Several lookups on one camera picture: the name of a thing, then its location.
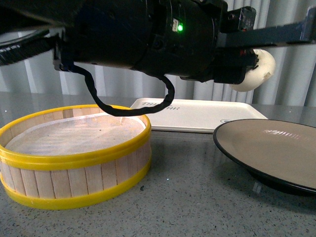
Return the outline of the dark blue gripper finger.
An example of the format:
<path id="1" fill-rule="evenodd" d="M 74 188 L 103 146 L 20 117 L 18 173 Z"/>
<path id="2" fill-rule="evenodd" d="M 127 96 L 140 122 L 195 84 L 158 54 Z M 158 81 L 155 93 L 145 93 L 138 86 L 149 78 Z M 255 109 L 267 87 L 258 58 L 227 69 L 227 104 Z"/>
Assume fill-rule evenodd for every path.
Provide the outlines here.
<path id="1" fill-rule="evenodd" d="M 316 42 L 316 7 L 308 8 L 301 22 L 251 31 L 219 33 L 218 48 L 283 47 Z"/>

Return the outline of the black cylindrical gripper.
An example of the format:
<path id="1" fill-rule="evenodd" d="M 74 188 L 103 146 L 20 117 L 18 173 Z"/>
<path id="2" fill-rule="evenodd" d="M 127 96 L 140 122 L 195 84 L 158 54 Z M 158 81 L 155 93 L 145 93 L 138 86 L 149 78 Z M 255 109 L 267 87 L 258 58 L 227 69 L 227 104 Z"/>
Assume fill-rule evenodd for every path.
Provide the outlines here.
<path id="1" fill-rule="evenodd" d="M 227 48 L 229 35 L 254 27 L 250 6 L 228 10 L 223 0 L 157 0 L 148 47 L 138 70 L 152 76 L 240 84 L 256 65 L 250 48 Z"/>

